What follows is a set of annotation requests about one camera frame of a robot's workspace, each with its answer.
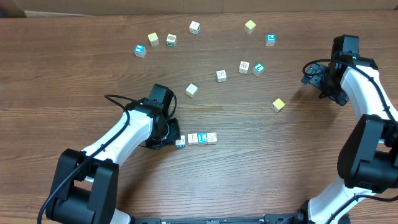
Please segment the red U block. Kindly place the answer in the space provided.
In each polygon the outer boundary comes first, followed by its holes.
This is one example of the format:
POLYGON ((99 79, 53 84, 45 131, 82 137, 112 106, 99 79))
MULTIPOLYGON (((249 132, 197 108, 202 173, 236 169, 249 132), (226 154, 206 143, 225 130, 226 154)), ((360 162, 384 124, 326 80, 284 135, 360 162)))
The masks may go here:
POLYGON ((184 147, 186 146, 185 136, 184 136, 184 135, 181 135, 181 136, 180 136, 180 139, 177 139, 177 140, 175 141, 175 146, 176 146, 177 148, 184 148, 184 147))

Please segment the brown engraved wood block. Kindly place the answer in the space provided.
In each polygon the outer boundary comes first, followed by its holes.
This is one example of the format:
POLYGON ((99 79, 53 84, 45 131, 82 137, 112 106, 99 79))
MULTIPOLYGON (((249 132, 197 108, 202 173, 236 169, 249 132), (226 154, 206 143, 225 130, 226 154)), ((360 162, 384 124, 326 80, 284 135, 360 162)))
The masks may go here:
POLYGON ((207 133, 207 143, 216 144, 218 142, 217 133, 207 133))

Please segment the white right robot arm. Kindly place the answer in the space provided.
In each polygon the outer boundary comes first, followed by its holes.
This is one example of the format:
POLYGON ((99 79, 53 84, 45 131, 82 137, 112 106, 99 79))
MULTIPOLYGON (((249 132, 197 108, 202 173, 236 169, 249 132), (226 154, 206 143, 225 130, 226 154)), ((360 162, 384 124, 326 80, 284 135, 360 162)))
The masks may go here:
POLYGON ((381 85, 376 62, 360 56, 359 38, 335 37, 331 57, 307 63, 302 72, 302 83, 319 89, 319 98, 341 106, 350 101, 357 124, 338 156, 336 179, 288 221, 349 223, 348 212, 364 199, 396 201, 380 194, 397 188, 397 110, 381 85))

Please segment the blue L block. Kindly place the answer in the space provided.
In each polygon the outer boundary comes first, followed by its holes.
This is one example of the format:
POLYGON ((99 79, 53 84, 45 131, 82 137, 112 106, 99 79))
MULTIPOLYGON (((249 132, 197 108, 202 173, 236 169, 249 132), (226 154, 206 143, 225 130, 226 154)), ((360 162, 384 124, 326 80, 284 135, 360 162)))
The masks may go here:
POLYGON ((198 133, 198 144, 199 145, 208 144, 207 133, 198 133))

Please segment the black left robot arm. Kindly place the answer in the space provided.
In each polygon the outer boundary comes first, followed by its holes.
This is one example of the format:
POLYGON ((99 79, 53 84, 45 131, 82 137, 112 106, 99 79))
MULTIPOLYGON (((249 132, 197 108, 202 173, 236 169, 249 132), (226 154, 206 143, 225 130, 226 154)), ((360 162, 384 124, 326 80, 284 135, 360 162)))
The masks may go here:
POLYGON ((155 84, 149 97, 122 105, 121 119, 99 140, 59 157, 50 194, 37 216, 59 223, 135 223, 116 208, 119 170, 137 147, 159 150, 180 139, 177 97, 155 84))

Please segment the blue T block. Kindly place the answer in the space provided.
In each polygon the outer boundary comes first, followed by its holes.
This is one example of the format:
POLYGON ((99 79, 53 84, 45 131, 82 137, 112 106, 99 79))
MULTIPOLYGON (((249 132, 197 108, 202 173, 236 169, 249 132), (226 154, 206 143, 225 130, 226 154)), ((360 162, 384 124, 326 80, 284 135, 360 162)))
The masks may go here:
POLYGON ((197 145, 198 144, 198 134, 190 133, 187 134, 187 140, 189 145, 197 145))

